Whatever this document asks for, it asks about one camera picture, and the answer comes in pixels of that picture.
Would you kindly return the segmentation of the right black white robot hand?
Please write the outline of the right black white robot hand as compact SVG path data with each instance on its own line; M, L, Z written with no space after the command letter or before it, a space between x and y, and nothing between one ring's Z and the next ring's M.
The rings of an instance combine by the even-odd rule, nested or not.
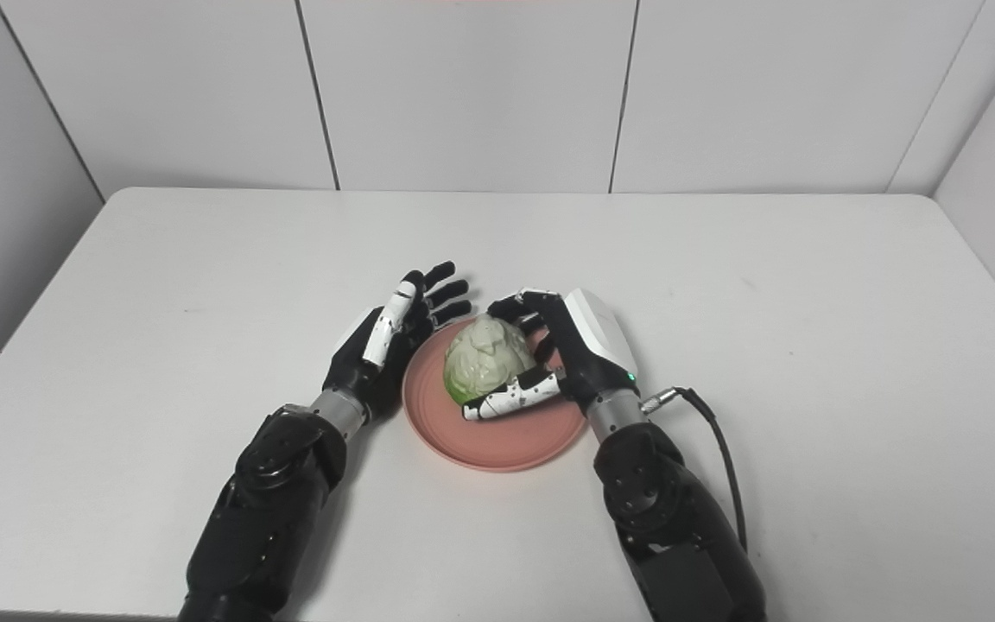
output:
M494 301L486 312L522 334L546 335L536 365L462 406L467 421L492 420L556 397L585 407L613 390L637 389L638 367L612 311L584 289L568 295L525 288Z

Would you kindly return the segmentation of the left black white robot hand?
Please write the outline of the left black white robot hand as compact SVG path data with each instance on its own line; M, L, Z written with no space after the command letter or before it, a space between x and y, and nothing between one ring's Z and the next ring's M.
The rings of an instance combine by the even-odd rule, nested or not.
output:
M321 387L352 395L371 420L394 413L404 372L419 347L472 311L470 284L455 280L455 272L457 265L446 261L403 276L390 299L367 311L340 344Z

